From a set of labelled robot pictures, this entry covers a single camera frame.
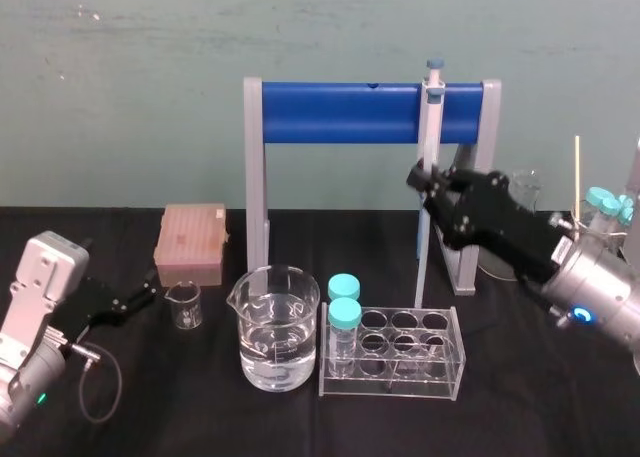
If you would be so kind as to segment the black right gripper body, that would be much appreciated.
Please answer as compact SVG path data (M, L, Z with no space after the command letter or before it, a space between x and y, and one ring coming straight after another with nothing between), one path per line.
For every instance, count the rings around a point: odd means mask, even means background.
M454 250L479 246L526 278L550 278L560 264L553 254L568 233L518 204L502 172L445 172L447 190L459 195L442 222L445 244Z

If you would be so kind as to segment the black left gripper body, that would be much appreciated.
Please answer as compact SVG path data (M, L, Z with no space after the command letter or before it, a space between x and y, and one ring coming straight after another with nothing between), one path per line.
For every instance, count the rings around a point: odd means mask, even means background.
M69 342L79 342L92 328L121 325L125 320L125 302L107 284L86 277L79 287L56 308L52 328Z

